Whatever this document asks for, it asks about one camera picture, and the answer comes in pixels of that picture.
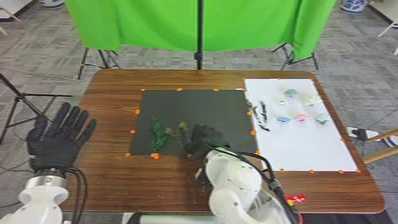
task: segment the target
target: green backdrop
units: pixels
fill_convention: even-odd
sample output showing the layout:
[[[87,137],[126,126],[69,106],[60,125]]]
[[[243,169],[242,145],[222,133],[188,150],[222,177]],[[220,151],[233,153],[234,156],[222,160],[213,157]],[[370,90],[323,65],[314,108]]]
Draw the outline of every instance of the green backdrop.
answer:
[[[311,56],[336,0],[204,0],[204,51],[288,42]],[[83,46],[195,51],[197,0],[67,0]]]

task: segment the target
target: wooden table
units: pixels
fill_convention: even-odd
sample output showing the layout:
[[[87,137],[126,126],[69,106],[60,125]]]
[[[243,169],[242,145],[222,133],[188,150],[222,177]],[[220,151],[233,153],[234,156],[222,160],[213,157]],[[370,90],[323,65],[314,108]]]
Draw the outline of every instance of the wooden table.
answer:
[[[208,192],[194,184],[199,164],[183,156],[128,156],[140,106],[140,89],[236,89],[243,78],[313,78],[327,109],[362,173],[277,173],[286,194],[306,194],[298,204],[304,213],[377,213],[384,199],[350,142],[345,127],[322,90],[307,72],[101,70],[94,76],[80,106],[98,119],[98,129],[78,156],[76,166],[89,179],[87,211],[208,212]],[[73,198],[64,208],[73,210]]]

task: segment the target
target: gray glove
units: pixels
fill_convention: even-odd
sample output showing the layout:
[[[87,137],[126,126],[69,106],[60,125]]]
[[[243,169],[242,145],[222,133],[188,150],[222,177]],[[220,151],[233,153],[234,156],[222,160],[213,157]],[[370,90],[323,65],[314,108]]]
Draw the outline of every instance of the gray glove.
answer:
[[[51,168],[66,170],[73,167],[80,148],[96,129],[96,120],[91,120],[82,132],[87,118],[89,112],[80,112],[76,106],[71,108],[69,103],[60,106],[48,130],[48,118],[37,116],[27,136],[28,154],[34,156],[30,167],[35,171]]]

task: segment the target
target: white paper sheet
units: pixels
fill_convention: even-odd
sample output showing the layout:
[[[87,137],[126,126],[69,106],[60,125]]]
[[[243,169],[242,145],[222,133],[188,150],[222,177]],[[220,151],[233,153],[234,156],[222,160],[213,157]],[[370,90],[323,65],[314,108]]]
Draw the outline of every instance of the white paper sheet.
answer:
[[[259,101],[266,104],[268,123],[266,132],[252,116],[256,127],[256,140],[261,156],[268,159],[275,170],[286,171],[355,171],[357,165],[348,148],[341,141],[339,131],[330,121],[320,124],[314,120],[318,114],[329,114],[323,103],[306,106],[302,101],[318,95],[309,79],[247,79],[247,99],[259,107]],[[298,95],[284,97],[284,91],[295,89]],[[277,121],[279,116],[293,118],[298,114],[307,115],[300,123],[291,119],[284,124]]]

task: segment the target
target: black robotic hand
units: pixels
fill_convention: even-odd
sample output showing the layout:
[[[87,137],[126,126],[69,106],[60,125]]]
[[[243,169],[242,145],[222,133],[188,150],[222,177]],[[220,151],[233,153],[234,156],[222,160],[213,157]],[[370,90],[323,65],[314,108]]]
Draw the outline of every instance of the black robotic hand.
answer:
[[[222,138],[222,133],[210,126],[195,125],[190,143],[185,146],[188,157],[192,159],[204,159],[208,152],[220,146],[229,148],[229,144]]]
[[[71,108],[69,103],[60,106],[48,130],[48,119],[37,116],[27,136],[28,154],[34,156],[30,167],[35,171],[51,168],[66,170],[73,167],[80,148],[96,129],[96,120],[91,120],[83,130],[87,118],[89,112],[80,111],[76,106]]]

